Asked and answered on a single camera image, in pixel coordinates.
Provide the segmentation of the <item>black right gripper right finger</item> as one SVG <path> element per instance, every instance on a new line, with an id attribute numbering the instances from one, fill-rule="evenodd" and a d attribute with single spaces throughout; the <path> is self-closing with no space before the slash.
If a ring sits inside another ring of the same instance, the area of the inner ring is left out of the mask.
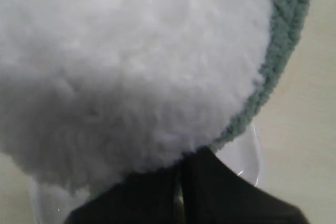
<path id="1" fill-rule="evenodd" d="M 250 184 L 208 148 L 181 163 L 186 223 L 305 224 L 302 211 Z"/>

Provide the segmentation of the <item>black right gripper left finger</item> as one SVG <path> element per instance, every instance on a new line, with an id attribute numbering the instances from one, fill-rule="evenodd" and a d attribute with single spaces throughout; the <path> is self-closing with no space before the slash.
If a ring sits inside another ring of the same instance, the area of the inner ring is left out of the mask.
<path id="1" fill-rule="evenodd" d="M 178 171 L 130 175 L 71 211 L 64 223 L 175 223 Z"/>

